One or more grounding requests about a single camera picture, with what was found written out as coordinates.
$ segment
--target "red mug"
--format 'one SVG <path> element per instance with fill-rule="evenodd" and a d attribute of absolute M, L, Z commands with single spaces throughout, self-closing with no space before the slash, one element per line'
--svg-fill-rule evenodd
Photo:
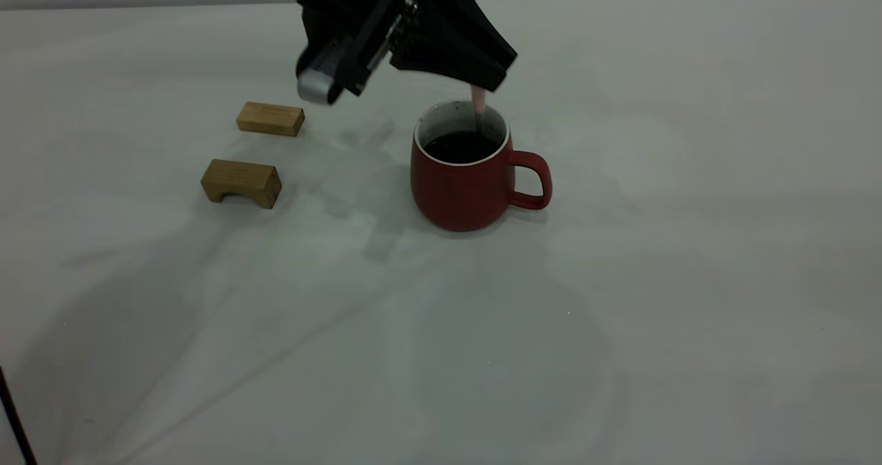
<path fill-rule="evenodd" d="M 448 101 L 429 108 L 413 129 L 410 189 L 416 207 L 435 226 L 451 231 L 473 231 L 494 223 L 508 205 L 541 210 L 551 201 L 551 173 L 544 158 L 516 152 L 511 128 L 503 116 L 487 107 L 483 133 L 498 144 L 491 156 L 475 163 L 439 161 L 425 147 L 439 136 L 475 129 L 475 111 L 469 101 Z M 514 167 L 539 175 L 542 195 L 514 191 Z"/>

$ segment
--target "white table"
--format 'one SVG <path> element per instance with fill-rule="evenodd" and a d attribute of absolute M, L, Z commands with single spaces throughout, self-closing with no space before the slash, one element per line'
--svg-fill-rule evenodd
<path fill-rule="evenodd" d="M 431 226 L 296 6 L 0 13 L 0 364 L 41 463 L 882 462 L 882 0 L 497 0 L 546 211 Z M 212 158 L 277 166 L 211 204 Z M 520 191 L 538 192 L 519 172 Z"/>

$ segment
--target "black cable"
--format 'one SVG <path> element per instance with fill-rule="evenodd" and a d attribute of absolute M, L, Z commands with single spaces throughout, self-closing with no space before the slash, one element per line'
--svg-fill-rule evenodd
<path fill-rule="evenodd" d="M 3 367 L 0 367 L 0 400 L 3 402 L 3 411 L 6 412 L 6 419 L 9 420 L 12 433 L 15 434 L 15 440 L 19 443 L 21 455 L 25 457 L 25 465 L 37 465 L 34 450 L 31 449 L 31 443 L 28 442 L 28 436 L 25 435 L 25 428 L 22 427 L 21 420 L 19 420 L 19 412 L 15 411 L 15 403 L 12 402 L 12 394 L 6 384 Z"/>

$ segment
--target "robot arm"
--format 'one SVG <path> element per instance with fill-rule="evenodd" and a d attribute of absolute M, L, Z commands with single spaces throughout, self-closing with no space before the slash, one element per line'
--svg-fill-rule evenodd
<path fill-rule="evenodd" d="M 475 0 L 298 0 L 309 39 L 297 61 L 303 100 L 356 95 L 391 51 L 400 70 L 422 70 L 495 91 L 517 54 Z"/>

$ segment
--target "wooden arch block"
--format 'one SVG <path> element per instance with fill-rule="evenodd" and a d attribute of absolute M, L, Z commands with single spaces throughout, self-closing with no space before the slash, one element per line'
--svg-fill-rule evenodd
<path fill-rule="evenodd" d="M 261 207 L 273 208 L 281 192 L 281 179 L 271 165 L 215 158 L 202 176 L 202 188 L 214 203 L 221 203 L 226 195 L 242 195 L 253 198 Z"/>

